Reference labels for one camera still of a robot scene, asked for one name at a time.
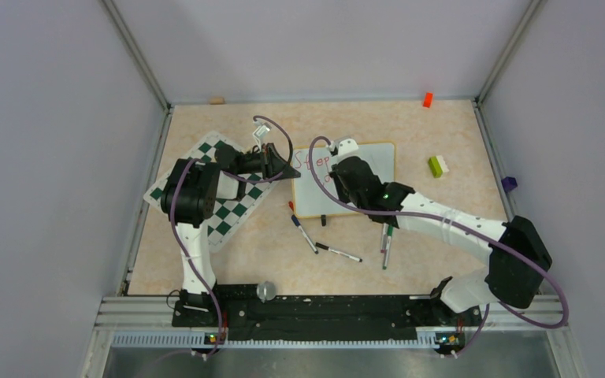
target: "whiteboard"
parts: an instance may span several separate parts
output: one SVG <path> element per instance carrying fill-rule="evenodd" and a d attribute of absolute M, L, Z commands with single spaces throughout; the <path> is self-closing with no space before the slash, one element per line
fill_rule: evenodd
<path fill-rule="evenodd" d="M 390 142 L 360 144 L 358 156 L 367 161 L 372 172 L 379 176 L 381 182 L 395 179 L 395 144 Z M 291 166 L 297 169 L 301 176 L 292 180 L 295 215 L 300 218 L 320 217 L 321 215 L 340 215 L 353 213 L 334 203 L 319 189 L 312 177 L 311 168 L 317 173 L 324 187 L 337 198 L 335 183 L 328 174 L 336 163 L 336 158 L 330 156 L 327 147 L 314 148 L 314 161 L 307 158 L 309 147 L 293 150 Z"/>

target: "red writing on whiteboard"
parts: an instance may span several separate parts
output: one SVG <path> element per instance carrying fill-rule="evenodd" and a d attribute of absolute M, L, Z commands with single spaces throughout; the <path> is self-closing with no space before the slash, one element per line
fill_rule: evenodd
<path fill-rule="evenodd" d="M 324 186 L 331 181 L 330 175 L 328 174 L 328 172 L 330 171 L 330 167 L 328 166 L 328 161 L 330 161 L 330 157 L 326 156 L 326 157 L 318 158 L 314 162 L 314 165 L 316 165 L 317 167 L 325 166 L 324 172 L 318 172 L 318 169 L 315 171 L 315 172 L 317 172 L 317 174 L 325 173 L 323 180 L 322 180 Z M 307 153 L 307 151 L 296 151 L 295 154 L 293 154 L 293 161 L 291 162 L 291 166 L 295 169 L 300 169 L 303 167 L 303 164 L 305 165 L 305 168 L 308 171 L 310 171 L 312 169 L 312 167 L 310 165 L 309 154 Z"/>

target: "small wooden block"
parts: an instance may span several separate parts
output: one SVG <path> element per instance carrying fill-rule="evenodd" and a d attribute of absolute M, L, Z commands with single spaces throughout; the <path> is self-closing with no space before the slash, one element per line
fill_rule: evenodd
<path fill-rule="evenodd" d="M 226 100 L 223 97 L 212 97 L 209 101 L 210 105 L 224 105 L 225 103 Z"/>
<path fill-rule="evenodd" d="M 429 108 L 432 105 L 432 92 L 425 94 L 425 100 L 423 100 L 423 107 Z"/>

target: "purple block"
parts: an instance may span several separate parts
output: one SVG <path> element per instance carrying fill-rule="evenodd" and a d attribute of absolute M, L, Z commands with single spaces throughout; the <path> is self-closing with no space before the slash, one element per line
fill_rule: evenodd
<path fill-rule="evenodd" d="M 502 179 L 502 187 L 504 188 L 505 193 L 509 193 L 518 187 L 518 183 L 514 177 L 507 176 Z"/>

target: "green marker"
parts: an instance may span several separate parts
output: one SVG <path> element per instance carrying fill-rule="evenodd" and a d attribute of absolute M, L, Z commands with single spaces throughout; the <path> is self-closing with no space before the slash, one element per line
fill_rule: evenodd
<path fill-rule="evenodd" d="M 384 264 L 381 266 L 383 270 L 388 267 L 388 255 L 391 254 L 391 240 L 393 240 L 393 226 L 388 226 L 388 236 L 386 237 L 386 253 L 384 254 Z"/>

